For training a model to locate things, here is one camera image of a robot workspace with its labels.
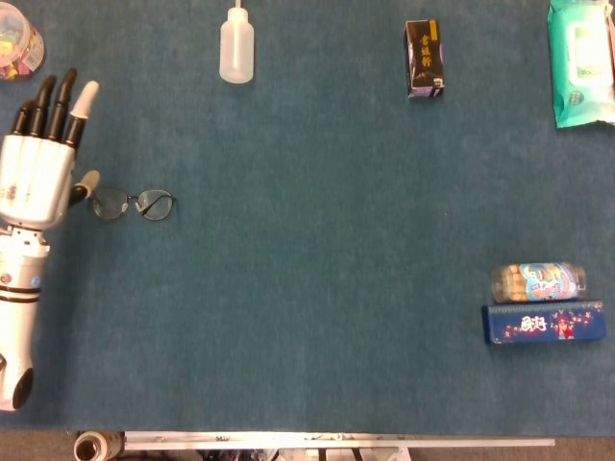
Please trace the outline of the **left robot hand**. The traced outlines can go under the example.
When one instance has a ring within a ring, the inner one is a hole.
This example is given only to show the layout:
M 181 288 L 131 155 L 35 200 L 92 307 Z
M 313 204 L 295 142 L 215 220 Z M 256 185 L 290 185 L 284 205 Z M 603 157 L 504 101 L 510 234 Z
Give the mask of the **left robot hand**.
M 1 219 L 11 227 L 45 231 L 88 199 L 100 181 L 90 170 L 73 173 L 99 84 L 89 81 L 71 101 L 77 70 L 50 75 L 34 99 L 17 110 L 1 144 Z

